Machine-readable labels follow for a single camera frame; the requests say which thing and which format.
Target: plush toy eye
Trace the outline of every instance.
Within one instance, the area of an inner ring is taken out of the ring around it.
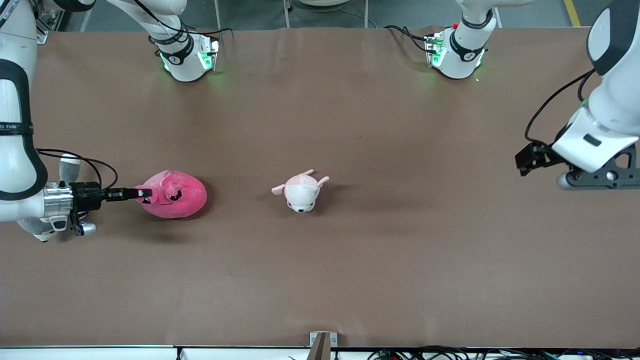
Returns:
[[[178,190],[178,193],[175,196],[169,196],[169,200],[178,201],[182,197],[182,189]]]

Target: table surface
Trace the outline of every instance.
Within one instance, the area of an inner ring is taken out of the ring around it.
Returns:
[[[143,33],[51,35],[36,144],[107,161],[120,186],[185,171],[212,201],[178,221],[103,204],[95,236],[49,243],[1,224],[0,343],[333,330],[351,346],[636,347],[640,192],[564,192],[562,166],[522,178],[513,159],[538,106],[590,68],[586,34],[497,30],[453,81],[387,30],[238,31],[186,84]],[[577,105],[572,88],[532,135]],[[309,168],[331,181],[300,215],[270,189]]]

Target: white and pink plush toy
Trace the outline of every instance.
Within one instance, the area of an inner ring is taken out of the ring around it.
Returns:
[[[287,205],[297,213],[306,213],[314,209],[316,199],[320,194],[320,188],[329,181],[325,176],[320,181],[309,176],[314,172],[311,169],[300,175],[296,175],[285,184],[278,185],[271,189],[274,195],[282,195],[287,199]]]

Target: gray floor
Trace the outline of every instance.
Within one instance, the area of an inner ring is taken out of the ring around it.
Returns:
[[[364,14],[364,0],[355,0],[344,10]],[[141,31],[142,28],[125,13],[105,0],[98,0],[91,14],[77,14],[70,31]],[[236,30],[278,29],[285,27],[282,0],[220,0],[223,27]],[[213,0],[189,0],[181,19],[190,26],[216,29]],[[563,0],[537,0],[521,8],[500,9],[505,27],[571,26]],[[423,28],[450,25],[460,19],[460,8],[454,0],[370,0],[369,18],[382,27],[389,24]],[[361,28],[364,21],[344,12],[316,13],[295,8],[290,13],[291,27]]]

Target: plush toy ear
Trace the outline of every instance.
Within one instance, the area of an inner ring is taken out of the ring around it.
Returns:
[[[318,187],[321,188],[322,185],[326,184],[327,182],[329,182],[329,177],[325,176],[322,179],[320,179],[320,181],[318,181]]]
[[[274,187],[273,189],[271,189],[271,192],[273,193],[273,195],[282,195],[283,190],[284,184]]]

